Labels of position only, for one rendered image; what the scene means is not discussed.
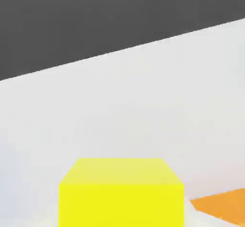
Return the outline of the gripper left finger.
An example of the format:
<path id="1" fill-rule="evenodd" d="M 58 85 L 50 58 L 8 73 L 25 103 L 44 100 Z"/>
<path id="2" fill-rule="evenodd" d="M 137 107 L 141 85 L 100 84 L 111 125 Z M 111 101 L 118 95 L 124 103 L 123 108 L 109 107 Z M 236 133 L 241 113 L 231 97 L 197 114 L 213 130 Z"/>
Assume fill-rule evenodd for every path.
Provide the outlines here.
<path id="1" fill-rule="evenodd" d="M 25 221 L 21 227 L 58 227 L 58 220 L 54 217 L 46 217 L 44 219 Z"/>

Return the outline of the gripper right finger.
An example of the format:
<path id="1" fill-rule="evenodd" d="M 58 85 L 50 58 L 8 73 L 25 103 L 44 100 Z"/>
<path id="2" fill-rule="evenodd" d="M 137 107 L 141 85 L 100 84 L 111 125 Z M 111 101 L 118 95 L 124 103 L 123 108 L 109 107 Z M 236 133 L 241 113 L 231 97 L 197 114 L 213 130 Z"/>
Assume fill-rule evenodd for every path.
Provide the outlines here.
<path id="1" fill-rule="evenodd" d="M 197 211 L 187 197 L 184 197 L 184 214 L 184 227 L 245 227 Z"/>

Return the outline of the small yellow cube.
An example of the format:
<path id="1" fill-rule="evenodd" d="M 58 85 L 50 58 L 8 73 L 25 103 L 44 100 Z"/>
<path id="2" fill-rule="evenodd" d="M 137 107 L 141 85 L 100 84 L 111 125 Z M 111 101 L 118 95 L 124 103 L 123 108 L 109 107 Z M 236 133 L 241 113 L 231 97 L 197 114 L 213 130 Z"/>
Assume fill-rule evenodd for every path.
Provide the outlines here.
<path id="1" fill-rule="evenodd" d="M 161 158 L 80 158 L 59 184 L 58 227 L 184 227 L 184 193 Z"/>

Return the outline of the large orange box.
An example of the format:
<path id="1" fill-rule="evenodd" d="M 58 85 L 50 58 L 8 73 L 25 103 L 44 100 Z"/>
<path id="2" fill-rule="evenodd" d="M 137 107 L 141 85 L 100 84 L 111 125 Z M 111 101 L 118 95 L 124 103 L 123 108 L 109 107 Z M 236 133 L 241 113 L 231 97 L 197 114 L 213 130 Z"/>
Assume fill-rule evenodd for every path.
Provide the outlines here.
<path id="1" fill-rule="evenodd" d="M 196 198 L 190 202 L 198 211 L 245 227 L 245 188 Z"/>

